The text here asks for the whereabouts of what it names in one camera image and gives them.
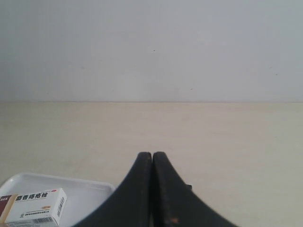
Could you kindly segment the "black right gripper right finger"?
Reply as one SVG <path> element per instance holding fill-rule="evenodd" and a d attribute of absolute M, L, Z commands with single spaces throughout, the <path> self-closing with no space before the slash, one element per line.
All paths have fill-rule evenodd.
<path fill-rule="evenodd" d="M 195 195 L 164 152 L 153 154 L 152 217 L 155 227 L 236 226 Z"/>

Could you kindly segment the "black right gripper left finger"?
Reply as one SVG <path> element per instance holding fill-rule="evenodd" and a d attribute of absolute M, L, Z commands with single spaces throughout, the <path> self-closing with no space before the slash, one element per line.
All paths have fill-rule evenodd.
<path fill-rule="evenodd" d="M 115 191 L 77 227 L 148 227 L 152 155 L 138 153 L 133 166 Z"/>

